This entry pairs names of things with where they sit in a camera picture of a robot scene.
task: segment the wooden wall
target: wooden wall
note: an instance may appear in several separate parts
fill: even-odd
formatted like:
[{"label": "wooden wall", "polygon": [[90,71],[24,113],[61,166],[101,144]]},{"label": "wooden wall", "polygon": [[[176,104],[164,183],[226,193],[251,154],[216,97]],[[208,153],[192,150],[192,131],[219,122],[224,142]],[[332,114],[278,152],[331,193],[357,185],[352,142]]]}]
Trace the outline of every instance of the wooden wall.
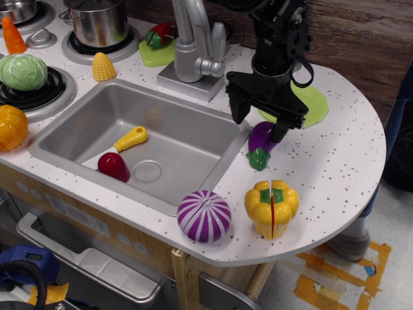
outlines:
[{"label": "wooden wall", "polygon": [[[204,1],[208,16],[232,25],[255,47],[252,20]],[[370,100],[386,124],[413,55],[413,0],[307,0],[307,59],[345,76]],[[175,23],[172,0],[126,0],[128,15]]]}]

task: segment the yellow corn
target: yellow corn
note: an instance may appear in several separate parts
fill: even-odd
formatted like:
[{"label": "yellow corn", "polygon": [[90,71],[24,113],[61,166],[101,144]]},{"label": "yellow corn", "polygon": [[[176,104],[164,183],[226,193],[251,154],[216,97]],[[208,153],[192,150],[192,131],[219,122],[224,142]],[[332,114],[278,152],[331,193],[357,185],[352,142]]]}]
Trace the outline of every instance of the yellow corn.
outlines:
[{"label": "yellow corn", "polygon": [[92,70],[93,78],[98,82],[116,78],[116,71],[111,60],[102,52],[98,52],[93,58]]}]

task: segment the purple eggplant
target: purple eggplant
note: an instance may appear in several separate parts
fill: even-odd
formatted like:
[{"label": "purple eggplant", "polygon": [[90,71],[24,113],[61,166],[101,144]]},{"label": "purple eggplant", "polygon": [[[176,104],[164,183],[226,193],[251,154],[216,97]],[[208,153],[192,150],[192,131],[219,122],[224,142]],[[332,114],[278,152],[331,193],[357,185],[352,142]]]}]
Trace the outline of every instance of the purple eggplant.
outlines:
[{"label": "purple eggplant", "polygon": [[270,151],[278,144],[271,142],[273,128],[274,123],[263,121],[251,130],[248,138],[247,158],[250,166],[258,171],[267,166],[267,161],[271,157]]}]

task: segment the sneaker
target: sneaker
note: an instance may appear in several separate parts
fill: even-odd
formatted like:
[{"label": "sneaker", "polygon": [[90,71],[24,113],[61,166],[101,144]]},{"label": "sneaker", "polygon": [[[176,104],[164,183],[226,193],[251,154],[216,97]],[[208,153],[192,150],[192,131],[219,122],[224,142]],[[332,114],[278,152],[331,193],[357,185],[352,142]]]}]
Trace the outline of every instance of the sneaker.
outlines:
[{"label": "sneaker", "polygon": [[358,262],[366,255],[370,245],[370,235],[367,232],[363,238],[351,238],[338,234],[326,244],[342,259]]}]

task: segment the faucet handle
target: faucet handle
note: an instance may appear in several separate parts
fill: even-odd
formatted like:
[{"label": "faucet handle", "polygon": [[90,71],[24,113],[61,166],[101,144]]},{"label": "faucet handle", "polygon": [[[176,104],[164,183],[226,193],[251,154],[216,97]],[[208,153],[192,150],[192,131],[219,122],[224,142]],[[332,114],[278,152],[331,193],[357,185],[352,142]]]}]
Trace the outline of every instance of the faucet handle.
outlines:
[{"label": "faucet handle", "polygon": [[214,23],[211,31],[212,36],[212,61],[221,63],[224,60],[225,45],[227,43],[227,34],[225,26],[221,22]]},{"label": "faucet handle", "polygon": [[199,57],[195,67],[199,68],[201,74],[220,78],[225,72],[224,53],[227,42],[225,28],[223,23],[214,23],[211,31],[212,55],[211,58],[205,59]]}]

